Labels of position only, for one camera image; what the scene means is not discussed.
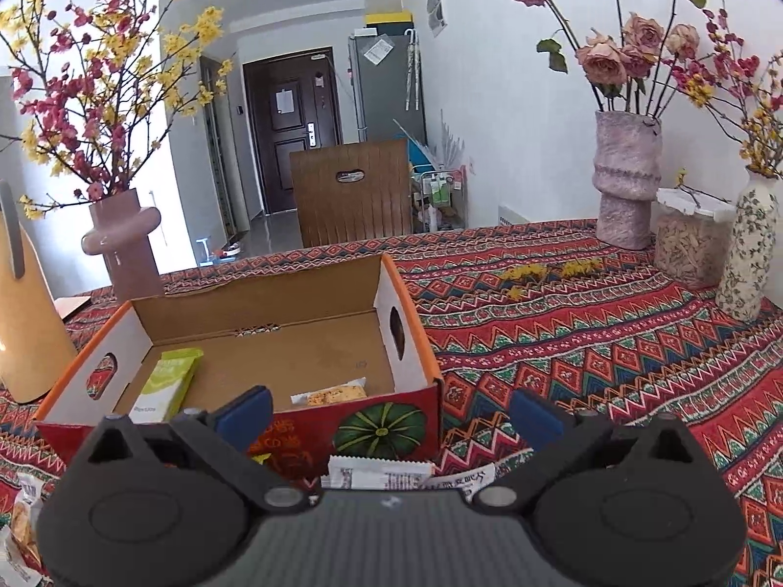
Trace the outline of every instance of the chair backrest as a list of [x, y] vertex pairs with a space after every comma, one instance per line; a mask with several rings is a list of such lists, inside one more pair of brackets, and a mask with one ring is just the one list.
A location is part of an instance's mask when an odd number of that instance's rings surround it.
[[305, 247], [412, 231], [405, 139], [293, 152], [291, 177]]

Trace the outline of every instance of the white floral vase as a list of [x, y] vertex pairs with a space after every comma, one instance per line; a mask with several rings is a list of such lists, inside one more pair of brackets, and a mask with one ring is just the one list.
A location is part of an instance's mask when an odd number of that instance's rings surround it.
[[759, 317], [778, 223], [777, 179], [756, 172], [749, 175], [737, 200], [726, 267], [715, 295], [723, 313], [743, 322]]

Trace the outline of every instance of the open cardboard box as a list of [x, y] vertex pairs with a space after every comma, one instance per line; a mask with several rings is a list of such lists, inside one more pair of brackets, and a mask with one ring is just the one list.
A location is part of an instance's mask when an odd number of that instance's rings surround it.
[[[267, 386], [276, 412], [250, 454], [270, 453], [288, 478], [325, 473], [336, 450], [426, 459], [440, 446], [438, 364], [385, 254], [124, 303], [42, 403], [41, 435], [68, 462], [104, 415], [131, 409], [164, 350], [192, 346], [205, 354], [183, 407]], [[91, 392], [107, 356], [114, 374]], [[367, 399], [292, 407], [293, 394], [361, 377]]]

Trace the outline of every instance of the dark brown door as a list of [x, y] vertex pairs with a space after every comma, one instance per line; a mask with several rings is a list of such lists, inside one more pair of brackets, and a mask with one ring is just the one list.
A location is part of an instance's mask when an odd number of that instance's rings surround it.
[[341, 142], [331, 49], [245, 64], [267, 213], [295, 209], [291, 152]]

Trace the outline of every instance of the hallway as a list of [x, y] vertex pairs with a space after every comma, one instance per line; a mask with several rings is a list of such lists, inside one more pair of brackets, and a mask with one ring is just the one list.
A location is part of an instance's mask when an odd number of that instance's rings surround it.
[[240, 258], [266, 256], [303, 247], [296, 210], [256, 217], [250, 227], [240, 242]]

